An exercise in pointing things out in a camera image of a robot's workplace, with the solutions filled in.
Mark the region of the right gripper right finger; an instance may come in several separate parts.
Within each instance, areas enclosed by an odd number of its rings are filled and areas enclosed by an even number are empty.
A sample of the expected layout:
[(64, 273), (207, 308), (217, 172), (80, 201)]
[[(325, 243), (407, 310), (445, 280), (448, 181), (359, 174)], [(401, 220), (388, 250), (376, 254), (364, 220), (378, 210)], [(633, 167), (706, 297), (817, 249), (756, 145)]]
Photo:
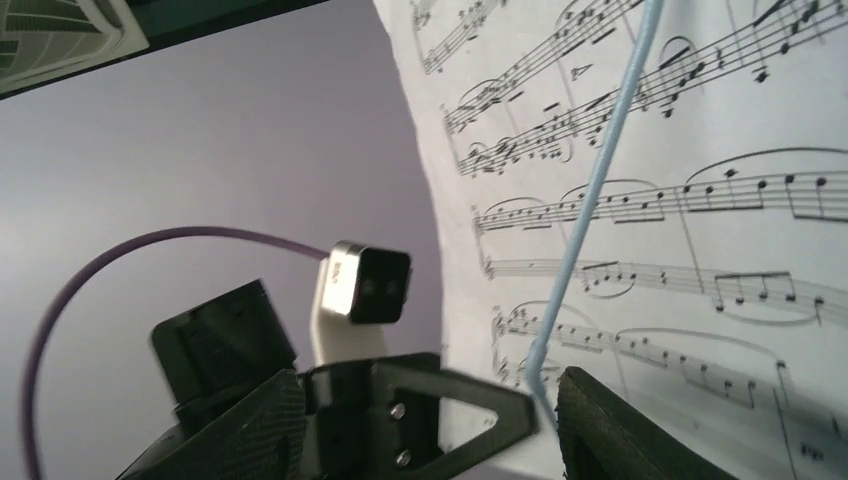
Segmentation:
[(584, 369), (559, 380), (558, 437), (569, 479), (731, 479)]

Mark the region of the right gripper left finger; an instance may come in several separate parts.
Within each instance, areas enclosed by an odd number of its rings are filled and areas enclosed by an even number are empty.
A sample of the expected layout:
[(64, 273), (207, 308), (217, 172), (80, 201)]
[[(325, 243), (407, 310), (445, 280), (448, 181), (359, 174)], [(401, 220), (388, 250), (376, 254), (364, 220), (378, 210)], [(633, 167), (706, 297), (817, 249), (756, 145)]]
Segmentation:
[(305, 393), (297, 373), (282, 370), (198, 432), (172, 427), (119, 477), (296, 479), (305, 425)]

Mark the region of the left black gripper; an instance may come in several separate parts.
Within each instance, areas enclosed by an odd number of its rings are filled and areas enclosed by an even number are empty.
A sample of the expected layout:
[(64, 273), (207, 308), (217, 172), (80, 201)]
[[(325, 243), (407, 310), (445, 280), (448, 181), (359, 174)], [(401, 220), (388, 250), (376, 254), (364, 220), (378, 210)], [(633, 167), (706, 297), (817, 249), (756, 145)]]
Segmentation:
[(533, 436), (533, 400), (444, 369), (436, 354), (303, 374), (300, 479), (452, 479)]

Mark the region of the light blue music stand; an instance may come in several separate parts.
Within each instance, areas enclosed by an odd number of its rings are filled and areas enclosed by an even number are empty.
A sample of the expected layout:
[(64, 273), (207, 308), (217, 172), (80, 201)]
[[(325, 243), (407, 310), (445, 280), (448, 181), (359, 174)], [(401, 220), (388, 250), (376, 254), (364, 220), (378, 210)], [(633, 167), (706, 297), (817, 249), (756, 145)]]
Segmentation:
[(556, 428), (558, 425), (557, 414), (555, 407), (547, 397), (543, 382), (543, 364), (547, 358), (548, 344), (579, 253), (585, 241), (602, 185), (606, 180), (628, 112), (634, 100), (637, 87), (640, 84), (640, 78), (647, 56), (656, 37), (663, 7), (663, 0), (647, 0), (644, 2), (640, 30), (624, 71), (619, 92), (609, 115), (603, 143), (598, 151), (591, 175), (587, 181), (584, 201), (574, 222), (572, 235), (561, 259), (558, 275), (553, 283), (539, 329), (531, 342), (526, 357), (525, 379), (531, 396), (542, 407), (544, 418), (553, 428)]

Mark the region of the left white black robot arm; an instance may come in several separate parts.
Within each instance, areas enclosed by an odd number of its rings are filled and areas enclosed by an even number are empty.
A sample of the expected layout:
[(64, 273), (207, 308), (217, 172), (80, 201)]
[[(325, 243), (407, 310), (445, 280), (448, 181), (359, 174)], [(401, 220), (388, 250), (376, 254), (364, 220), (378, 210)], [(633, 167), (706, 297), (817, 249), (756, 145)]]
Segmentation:
[(422, 352), (298, 372), (260, 281), (158, 324), (177, 425), (128, 479), (450, 479), (531, 436), (525, 394)]

